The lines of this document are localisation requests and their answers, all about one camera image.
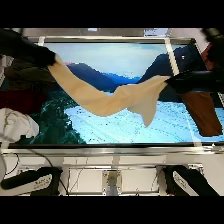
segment large display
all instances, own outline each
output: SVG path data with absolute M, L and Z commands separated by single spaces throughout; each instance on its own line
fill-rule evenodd
M 97 89 L 113 94 L 118 86 L 138 84 L 155 75 L 173 76 L 165 44 L 45 43 L 69 69 Z M 204 66 L 193 45 L 172 45 L 180 71 Z M 216 95 L 216 113 L 224 111 Z M 20 144 L 182 143 L 223 141 L 224 136 L 202 137 L 180 96 L 169 86 L 160 94 L 150 126 L 127 109 L 108 117 L 96 116 L 74 102 L 60 86 L 49 92 L 41 113 L 31 117 L 40 134 Z

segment beige cloth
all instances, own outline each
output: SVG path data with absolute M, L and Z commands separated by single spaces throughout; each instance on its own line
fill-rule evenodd
M 0 109 L 0 142 L 17 142 L 21 135 L 36 137 L 38 124 L 28 115 L 9 108 Z
M 142 115 L 148 126 L 155 115 L 160 92 L 169 76 L 154 76 L 140 83 L 120 86 L 112 96 L 77 78 L 56 55 L 56 63 L 48 66 L 58 84 L 80 106 L 98 116 L 109 116 L 125 108 Z

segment metal frame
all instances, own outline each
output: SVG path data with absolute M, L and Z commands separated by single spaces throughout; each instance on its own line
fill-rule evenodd
M 165 44 L 165 38 L 157 37 L 108 37 L 108 36 L 46 36 L 30 37 L 32 42 L 38 43 L 155 43 Z M 170 38 L 172 44 L 188 44 L 192 38 Z M 191 147 L 194 143 L 177 144 L 105 144 L 105 145 L 29 145 L 27 148 L 35 149 L 37 152 L 47 156 L 66 157 L 66 156 L 140 156 L 140 155 L 166 155 L 173 153 L 181 154 L 220 154 L 224 150 L 221 145 L 224 143 L 203 143 L 200 147 Z M 9 149 L 2 149 L 2 152 L 18 153 L 23 156 L 36 156 L 28 150 L 11 144 Z

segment blue sky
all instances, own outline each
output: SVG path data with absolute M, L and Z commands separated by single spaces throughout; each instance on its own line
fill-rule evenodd
M 45 43 L 64 62 L 86 63 L 97 71 L 142 76 L 155 58 L 167 53 L 165 44 L 137 43 Z

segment metal bracket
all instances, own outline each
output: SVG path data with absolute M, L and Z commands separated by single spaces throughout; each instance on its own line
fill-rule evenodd
M 120 170 L 104 170 L 102 173 L 102 193 L 106 196 L 107 189 L 110 187 L 109 178 L 114 178 L 116 180 L 116 187 L 118 195 L 122 193 L 122 176 Z

